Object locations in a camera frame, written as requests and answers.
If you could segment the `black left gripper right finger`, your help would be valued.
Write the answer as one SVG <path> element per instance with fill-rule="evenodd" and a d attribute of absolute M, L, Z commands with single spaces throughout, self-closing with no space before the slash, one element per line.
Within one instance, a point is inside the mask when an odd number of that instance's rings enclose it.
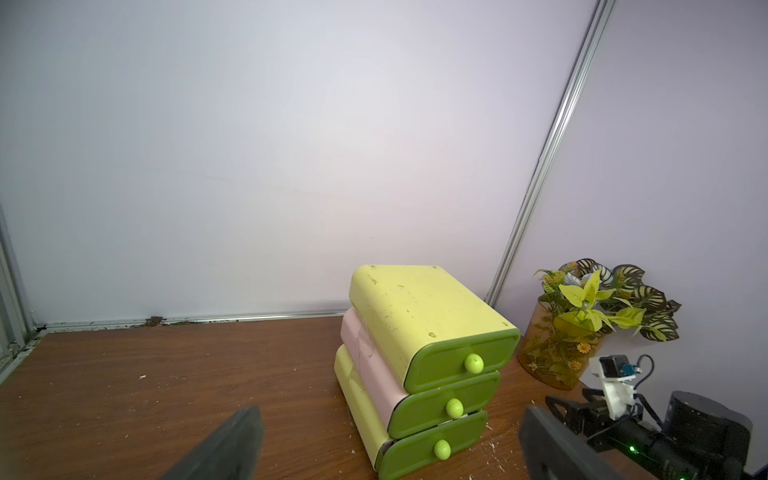
<path fill-rule="evenodd" d="M 518 438 L 530 479 L 622 479 L 592 448 L 542 408 L 525 410 Z"/>

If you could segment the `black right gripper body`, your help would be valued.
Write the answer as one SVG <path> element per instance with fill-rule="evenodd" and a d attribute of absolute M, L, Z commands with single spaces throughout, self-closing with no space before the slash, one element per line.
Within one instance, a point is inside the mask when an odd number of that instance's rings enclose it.
<path fill-rule="evenodd" d="M 577 435 L 597 452 L 617 450 L 628 456 L 642 456 L 653 443 L 654 425 L 647 420 L 654 419 L 654 409 L 642 403 L 612 419 L 604 401 L 585 402 L 579 405 L 577 416 Z"/>

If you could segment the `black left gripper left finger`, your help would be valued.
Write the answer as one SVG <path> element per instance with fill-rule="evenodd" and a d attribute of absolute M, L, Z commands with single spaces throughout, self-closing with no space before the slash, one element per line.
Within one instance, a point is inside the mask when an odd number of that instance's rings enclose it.
<path fill-rule="evenodd" d="M 264 424 L 258 406 L 235 412 L 161 479 L 253 479 Z"/>

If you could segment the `dark green drawer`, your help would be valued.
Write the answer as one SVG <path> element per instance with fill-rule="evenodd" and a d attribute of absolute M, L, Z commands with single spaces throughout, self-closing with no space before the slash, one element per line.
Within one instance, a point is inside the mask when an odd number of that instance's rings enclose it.
<path fill-rule="evenodd" d="M 399 440 L 485 408 L 501 383 L 498 371 L 405 396 L 386 423 L 386 431 Z"/>
<path fill-rule="evenodd" d="M 424 467 L 448 460 L 475 445 L 484 431 L 488 414 L 484 410 L 395 440 L 377 453 L 373 467 L 379 479 L 401 479 Z"/>
<path fill-rule="evenodd" d="M 520 338 L 520 331 L 512 327 L 430 343 L 411 359 L 404 389 L 415 394 L 498 371 L 510 361 Z"/>

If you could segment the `dark green top drawer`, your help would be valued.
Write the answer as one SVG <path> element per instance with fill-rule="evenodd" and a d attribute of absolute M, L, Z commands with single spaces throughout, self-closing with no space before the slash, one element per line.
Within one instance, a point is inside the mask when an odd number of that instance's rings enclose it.
<path fill-rule="evenodd" d="M 510 361 L 520 338 L 520 331 L 512 327 L 430 343 L 411 359 L 404 389 L 415 394 L 498 371 Z"/>

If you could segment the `dark green bottom drawer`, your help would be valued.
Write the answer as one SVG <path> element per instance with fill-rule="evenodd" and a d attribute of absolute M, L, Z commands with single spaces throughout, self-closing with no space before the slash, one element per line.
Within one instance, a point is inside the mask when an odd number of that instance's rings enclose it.
<path fill-rule="evenodd" d="M 488 414 L 484 410 L 395 440 L 377 453 L 373 467 L 379 479 L 401 479 L 424 467 L 448 460 L 475 445 L 484 431 Z"/>

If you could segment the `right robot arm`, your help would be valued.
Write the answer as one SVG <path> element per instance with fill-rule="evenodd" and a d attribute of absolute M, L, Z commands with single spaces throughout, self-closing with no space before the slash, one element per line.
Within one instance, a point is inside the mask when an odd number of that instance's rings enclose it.
<path fill-rule="evenodd" d="M 767 468 L 745 470 L 753 424 L 707 397 L 674 391 L 660 418 L 646 398 L 617 419 L 607 394 L 582 390 L 583 402 L 547 396 L 545 404 L 566 428 L 583 435 L 596 452 L 616 450 L 658 479 L 765 479 Z"/>

